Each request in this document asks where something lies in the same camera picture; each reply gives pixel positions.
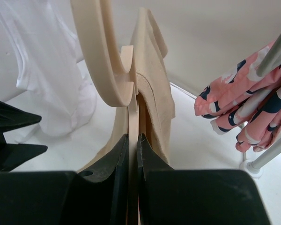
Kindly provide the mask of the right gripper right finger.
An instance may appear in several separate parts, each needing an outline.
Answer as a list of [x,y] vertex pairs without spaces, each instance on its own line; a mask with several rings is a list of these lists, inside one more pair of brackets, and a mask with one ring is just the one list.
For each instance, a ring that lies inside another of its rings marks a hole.
[[268,225],[258,189],[241,170],[175,170],[151,148],[137,144],[142,225]]

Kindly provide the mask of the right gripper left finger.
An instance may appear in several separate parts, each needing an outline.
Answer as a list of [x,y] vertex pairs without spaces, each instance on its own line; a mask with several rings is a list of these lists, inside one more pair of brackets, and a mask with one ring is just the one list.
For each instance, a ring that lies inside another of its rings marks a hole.
[[0,172],[0,225],[123,225],[128,135],[81,172]]

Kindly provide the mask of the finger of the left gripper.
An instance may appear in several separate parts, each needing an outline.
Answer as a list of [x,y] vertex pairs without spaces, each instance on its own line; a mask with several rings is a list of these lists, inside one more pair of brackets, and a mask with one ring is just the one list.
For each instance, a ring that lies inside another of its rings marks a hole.
[[0,135],[0,172],[9,172],[47,149],[45,145],[6,143]]
[[0,131],[11,131],[41,121],[42,117],[36,114],[22,111],[0,101]]

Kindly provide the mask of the beige t shirt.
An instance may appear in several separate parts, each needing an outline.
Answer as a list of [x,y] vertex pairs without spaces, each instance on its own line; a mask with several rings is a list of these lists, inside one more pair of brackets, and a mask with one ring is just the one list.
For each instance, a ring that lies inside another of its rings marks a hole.
[[138,97],[145,105],[145,117],[139,123],[145,124],[144,133],[153,151],[169,163],[175,103],[164,64],[168,49],[149,9],[139,9],[130,44],[136,60]]

